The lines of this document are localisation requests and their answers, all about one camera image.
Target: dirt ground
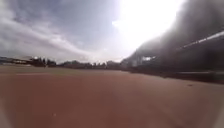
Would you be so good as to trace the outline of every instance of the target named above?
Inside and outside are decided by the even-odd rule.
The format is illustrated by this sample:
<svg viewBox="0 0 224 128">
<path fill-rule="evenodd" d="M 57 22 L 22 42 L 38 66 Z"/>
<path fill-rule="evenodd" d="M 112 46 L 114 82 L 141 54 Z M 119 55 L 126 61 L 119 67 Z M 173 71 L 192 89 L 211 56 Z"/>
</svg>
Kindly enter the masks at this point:
<svg viewBox="0 0 224 128">
<path fill-rule="evenodd" d="M 11 128 L 212 128 L 224 86 L 121 71 L 0 67 Z"/>
</svg>

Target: treeline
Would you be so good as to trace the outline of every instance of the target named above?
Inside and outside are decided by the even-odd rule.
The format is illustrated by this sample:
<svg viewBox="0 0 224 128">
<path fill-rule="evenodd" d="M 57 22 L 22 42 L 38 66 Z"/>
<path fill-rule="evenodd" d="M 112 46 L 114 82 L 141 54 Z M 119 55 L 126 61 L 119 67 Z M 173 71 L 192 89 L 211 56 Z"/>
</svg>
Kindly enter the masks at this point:
<svg viewBox="0 0 224 128">
<path fill-rule="evenodd" d="M 72 68 L 72 69 L 120 69 L 120 63 L 108 61 L 106 63 L 82 63 L 79 61 L 66 61 L 58 65 L 59 67 Z"/>
<path fill-rule="evenodd" d="M 35 67 L 56 67 L 57 64 L 55 61 L 45 58 L 32 58 L 30 61 L 27 62 L 30 65 Z"/>
</svg>

